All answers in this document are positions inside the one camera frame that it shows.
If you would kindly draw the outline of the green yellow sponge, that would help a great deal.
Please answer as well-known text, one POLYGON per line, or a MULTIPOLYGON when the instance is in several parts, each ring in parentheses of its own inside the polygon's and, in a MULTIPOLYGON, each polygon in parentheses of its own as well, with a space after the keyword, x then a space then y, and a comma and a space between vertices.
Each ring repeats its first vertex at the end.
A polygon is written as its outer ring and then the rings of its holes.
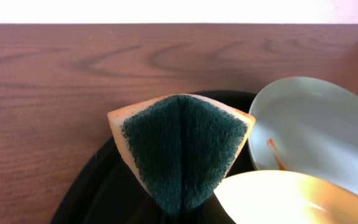
POLYGON ((167 214, 199 207, 227 176, 256 119, 194 94, 165 95, 110 111, 122 160, 167 214))

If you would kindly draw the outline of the yellow plate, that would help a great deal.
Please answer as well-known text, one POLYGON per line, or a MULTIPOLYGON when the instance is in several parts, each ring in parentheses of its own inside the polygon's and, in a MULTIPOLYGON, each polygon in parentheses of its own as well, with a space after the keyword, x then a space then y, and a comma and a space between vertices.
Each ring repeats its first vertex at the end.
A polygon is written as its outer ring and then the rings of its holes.
POLYGON ((235 223, 358 224, 358 196, 297 172, 260 170, 225 178, 214 190, 235 223))

